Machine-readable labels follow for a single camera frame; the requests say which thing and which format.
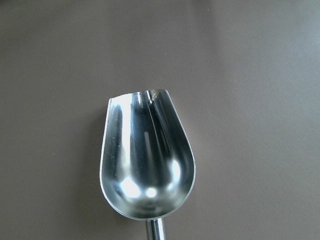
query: metal handle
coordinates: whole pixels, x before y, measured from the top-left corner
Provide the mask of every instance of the metal handle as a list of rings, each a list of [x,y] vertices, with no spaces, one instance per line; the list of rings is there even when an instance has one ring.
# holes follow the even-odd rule
[[[165,223],[162,218],[145,221],[148,240],[167,240]]]

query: gray table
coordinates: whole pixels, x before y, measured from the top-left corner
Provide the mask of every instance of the gray table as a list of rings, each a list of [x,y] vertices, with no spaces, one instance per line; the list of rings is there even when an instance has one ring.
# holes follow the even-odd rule
[[[0,1],[0,234],[141,240],[99,185],[110,97],[167,89],[197,166],[170,240],[318,240],[320,1]]]

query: scoop handle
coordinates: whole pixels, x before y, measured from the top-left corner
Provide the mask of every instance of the scoop handle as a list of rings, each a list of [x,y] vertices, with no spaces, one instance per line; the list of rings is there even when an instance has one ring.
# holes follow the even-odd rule
[[[148,240],[167,240],[163,218],[145,221]]]

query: stainless steel scoop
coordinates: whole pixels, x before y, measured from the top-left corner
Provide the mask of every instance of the stainless steel scoop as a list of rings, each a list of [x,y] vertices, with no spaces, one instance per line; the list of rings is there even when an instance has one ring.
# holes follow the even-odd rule
[[[149,240],[165,240],[163,217],[189,196],[196,175],[185,131],[166,90],[109,100],[100,184],[120,214],[146,221]]]

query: scoop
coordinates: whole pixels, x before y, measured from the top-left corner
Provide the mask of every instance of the scoop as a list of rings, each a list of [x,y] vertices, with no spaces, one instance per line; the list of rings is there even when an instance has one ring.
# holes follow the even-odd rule
[[[188,198],[196,166],[167,90],[111,98],[100,162],[100,184],[121,215],[146,221],[149,240],[165,240],[163,218]]]

